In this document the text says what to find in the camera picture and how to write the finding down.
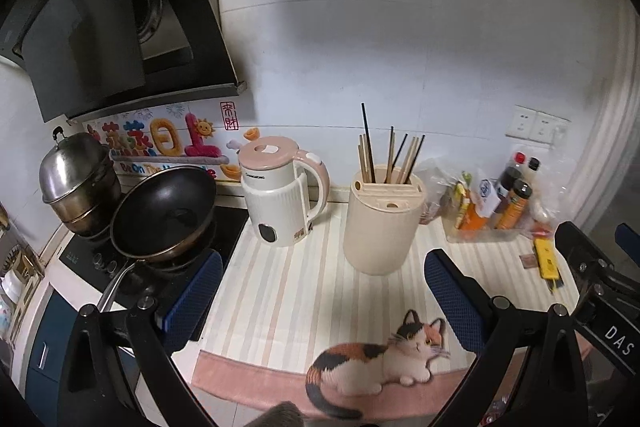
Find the dark chopstick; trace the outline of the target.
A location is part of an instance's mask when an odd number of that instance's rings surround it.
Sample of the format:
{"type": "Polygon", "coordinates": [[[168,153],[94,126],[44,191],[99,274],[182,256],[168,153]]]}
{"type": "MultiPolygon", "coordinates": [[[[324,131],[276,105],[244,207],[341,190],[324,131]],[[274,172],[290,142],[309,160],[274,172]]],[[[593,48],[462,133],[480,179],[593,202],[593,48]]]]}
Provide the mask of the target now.
{"type": "Polygon", "coordinates": [[[361,107],[363,129],[364,129],[364,146],[366,147],[366,155],[367,155],[367,162],[368,162],[368,173],[369,173],[369,179],[370,179],[370,181],[368,183],[375,183],[376,182],[375,165],[374,165],[373,154],[372,154],[371,138],[370,138],[370,130],[369,130],[369,123],[368,123],[366,104],[361,102],[360,107],[361,107]]]}

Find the light wooden chopstick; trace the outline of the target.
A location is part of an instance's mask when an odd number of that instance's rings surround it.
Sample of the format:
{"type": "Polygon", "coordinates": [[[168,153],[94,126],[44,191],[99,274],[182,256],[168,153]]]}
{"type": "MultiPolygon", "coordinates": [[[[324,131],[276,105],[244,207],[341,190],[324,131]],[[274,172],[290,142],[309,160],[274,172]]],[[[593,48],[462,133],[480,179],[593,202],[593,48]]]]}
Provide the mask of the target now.
{"type": "Polygon", "coordinates": [[[367,158],[367,145],[363,134],[358,136],[358,155],[359,155],[359,167],[360,176],[363,183],[370,182],[368,158],[367,158]]]}

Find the blue cabinet front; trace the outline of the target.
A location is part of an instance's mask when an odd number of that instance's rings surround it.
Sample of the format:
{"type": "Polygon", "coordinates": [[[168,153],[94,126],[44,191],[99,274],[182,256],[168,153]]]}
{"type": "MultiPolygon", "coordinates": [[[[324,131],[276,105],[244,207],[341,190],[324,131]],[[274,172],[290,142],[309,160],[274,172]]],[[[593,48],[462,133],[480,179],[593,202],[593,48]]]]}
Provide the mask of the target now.
{"type": "Polygon", "coordinates": [[[58,389],[77,311],[53,291],[39,323],[26,377],[25,400],[45,426],[58,425],[58,389]]]}

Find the yellow utility knife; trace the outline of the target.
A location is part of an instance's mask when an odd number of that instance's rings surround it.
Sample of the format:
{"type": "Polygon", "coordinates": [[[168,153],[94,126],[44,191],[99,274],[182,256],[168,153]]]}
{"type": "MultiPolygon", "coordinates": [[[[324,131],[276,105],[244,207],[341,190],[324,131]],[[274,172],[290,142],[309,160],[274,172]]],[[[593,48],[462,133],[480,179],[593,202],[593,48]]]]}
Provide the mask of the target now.
{"type": "Polygon", "coordinates": [[[546,281],[559,280],[560,272],[556,265],[554,246],[550,239],[537,237],[534,239],[534,248],[540,276],[546,281]]]}

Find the orange spice bottle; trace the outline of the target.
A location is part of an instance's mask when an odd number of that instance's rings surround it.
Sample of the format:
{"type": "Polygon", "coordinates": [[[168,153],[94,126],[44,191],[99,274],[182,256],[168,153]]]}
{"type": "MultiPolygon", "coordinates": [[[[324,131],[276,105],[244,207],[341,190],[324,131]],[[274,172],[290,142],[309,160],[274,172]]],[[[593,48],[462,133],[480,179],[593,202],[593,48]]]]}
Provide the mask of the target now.
{"type": "Polygon", "coordinates": [[[533,189],[523,179],[514,181],[512,190],[508,196],[508,205],[498,220],[496,230],[511,230],[515,227],[523,214],[529,199],[533,195],[533,189]]]}

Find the black cap sauce bottle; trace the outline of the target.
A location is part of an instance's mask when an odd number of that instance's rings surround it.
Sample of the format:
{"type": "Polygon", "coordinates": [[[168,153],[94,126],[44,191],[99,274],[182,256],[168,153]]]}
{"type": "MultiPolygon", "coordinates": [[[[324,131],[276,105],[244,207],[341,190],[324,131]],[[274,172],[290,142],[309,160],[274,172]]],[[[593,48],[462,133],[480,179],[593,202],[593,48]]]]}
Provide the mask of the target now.
{"type": "Polygon", "coordinates": [[[540,168],[540,160],[532,156],[529,158],[527,165],[523,168],[523,180],[530,186],[534,186],[536,176],[540,168]]]}

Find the black frying pan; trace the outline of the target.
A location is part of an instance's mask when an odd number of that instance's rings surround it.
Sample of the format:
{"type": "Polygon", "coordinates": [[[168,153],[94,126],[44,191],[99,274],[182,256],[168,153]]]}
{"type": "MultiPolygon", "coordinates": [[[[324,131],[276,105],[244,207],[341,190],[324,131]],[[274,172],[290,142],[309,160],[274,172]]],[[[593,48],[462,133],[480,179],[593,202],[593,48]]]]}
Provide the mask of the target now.
{"type": "Polygon", "coordinates": [[[111,244],[126,262],[96,305],[111,309],[122,280],[137,265],[166,263],[202,248],[215,230],[216,181],[192,166],[169,168],[138,183],[118,205],[111,244]]]}

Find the white seasoning packet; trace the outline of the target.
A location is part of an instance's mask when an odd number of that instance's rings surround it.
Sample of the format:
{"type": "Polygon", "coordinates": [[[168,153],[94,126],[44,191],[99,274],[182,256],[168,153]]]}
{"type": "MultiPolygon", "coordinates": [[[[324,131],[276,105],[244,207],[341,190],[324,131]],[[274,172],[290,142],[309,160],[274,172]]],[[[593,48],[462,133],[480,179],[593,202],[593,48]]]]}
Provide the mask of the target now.
{"type": "Polygon", "coordinates": [[[472,176],[471,199],[478,217],[490,218],[500,204],[495,182],[480,168],[472,176]]]}

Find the striped cat print mat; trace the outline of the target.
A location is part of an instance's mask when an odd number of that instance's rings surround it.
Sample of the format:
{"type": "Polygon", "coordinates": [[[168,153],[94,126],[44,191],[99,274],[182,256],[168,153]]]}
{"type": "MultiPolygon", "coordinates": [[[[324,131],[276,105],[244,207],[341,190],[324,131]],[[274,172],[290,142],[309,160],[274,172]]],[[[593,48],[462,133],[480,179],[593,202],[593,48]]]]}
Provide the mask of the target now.
{"type": "Polygon", "coordinates": [[[416,231],[402,267],[370,277],[346,260],[347,208],[332,204],[310,234],[292,247],[262,243],[245,227],[218,288],[200,342],[192,381],[211,395],[269,409],[295,403],[309,417],[317,409],[305,391],[309,365],[337,343],[384,343],[409,310],[424,321],[440,309],[424,280],[426,254],[446,251],[458,269],[489,295],[536,311],[553,303],[574,308],[578,289],[567,265],[562,286],[550,291],[523,263],[533,250],[525,237],[504,243],[451,244],[442,222],[416,231]]]}

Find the steel steamer pot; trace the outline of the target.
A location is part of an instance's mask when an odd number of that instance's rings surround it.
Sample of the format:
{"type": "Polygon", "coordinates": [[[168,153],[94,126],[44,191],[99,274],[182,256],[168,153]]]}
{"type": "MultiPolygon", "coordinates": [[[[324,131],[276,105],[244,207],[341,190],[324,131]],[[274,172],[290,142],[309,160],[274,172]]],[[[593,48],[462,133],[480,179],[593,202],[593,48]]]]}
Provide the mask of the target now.
{"type": "Polygon", "coordinates": [[[54,147],[39,167],[42,200],[70,231],[94,237],[106,230],[122,196],[108,148],[87,132],[52,132],[54,147]]]}

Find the clear plastic bag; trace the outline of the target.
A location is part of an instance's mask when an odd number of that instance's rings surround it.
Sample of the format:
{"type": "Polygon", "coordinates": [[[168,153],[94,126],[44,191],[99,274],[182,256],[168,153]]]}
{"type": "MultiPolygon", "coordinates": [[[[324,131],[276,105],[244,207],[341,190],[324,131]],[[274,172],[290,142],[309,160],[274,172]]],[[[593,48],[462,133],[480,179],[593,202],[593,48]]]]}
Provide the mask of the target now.
{"type": "Polygon", "coordinates": [[[460,171],[448,160],[428,158],[416,167],[414,174],[423,182],[426,190],[420,223],[428,225],[440,215],[446,194],[460,181],[460,171]]]}

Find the thin wooden chopstick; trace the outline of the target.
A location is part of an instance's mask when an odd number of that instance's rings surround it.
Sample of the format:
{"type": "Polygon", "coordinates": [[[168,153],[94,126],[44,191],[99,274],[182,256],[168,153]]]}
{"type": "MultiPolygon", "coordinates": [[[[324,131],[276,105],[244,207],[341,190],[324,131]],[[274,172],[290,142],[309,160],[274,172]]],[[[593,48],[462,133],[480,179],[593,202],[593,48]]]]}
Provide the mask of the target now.
{"type": "Polygon", "coordinates": [[[388,140],[388,151],[387,151],[387,161],[386,161],[386,169],[385,169],[385,178],[384,183],[390,183],[390,177],[393,172],[393,160],[395,154],[395,128],[394,126],[390,126],[390,139],[388,140]]]}

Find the white pink electric kettle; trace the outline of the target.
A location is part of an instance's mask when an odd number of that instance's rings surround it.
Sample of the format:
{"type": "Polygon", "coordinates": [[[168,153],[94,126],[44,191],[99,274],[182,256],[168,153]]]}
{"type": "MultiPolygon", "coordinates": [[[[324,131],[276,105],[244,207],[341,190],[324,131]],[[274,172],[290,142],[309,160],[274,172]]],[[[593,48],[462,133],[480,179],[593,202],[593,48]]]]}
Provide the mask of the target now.
{"type": "Polygon", "coordinates": [[[329,171],[320,157],[285,136],[264,136],[243,145],[239,164],[258,239],[291,247],[308,235],[330,194],[329,171]]]}

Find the black range hood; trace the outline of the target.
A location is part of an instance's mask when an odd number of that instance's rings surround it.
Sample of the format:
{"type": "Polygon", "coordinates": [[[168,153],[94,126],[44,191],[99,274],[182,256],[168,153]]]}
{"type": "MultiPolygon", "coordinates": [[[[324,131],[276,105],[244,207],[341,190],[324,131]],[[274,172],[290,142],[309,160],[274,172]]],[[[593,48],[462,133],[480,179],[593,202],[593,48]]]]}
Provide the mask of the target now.
{"type": "Polygon", "coordinates": [[[1,0],[1,55],[28,75],[44,120],[245,89],[218,0],[1,0]]]}

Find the white wall socket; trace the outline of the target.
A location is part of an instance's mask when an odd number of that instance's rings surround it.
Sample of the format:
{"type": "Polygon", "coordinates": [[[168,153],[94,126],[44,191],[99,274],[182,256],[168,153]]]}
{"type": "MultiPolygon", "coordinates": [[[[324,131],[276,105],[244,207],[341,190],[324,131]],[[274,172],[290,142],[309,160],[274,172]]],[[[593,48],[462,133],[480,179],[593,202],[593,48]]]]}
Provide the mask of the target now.
{"type": "Polygon", "coordinates": [[[515,105],[511,122],[506,128],[506,136],[551,145],[556,139],[563,138],[568,127],[568,119],[515,105]]]}

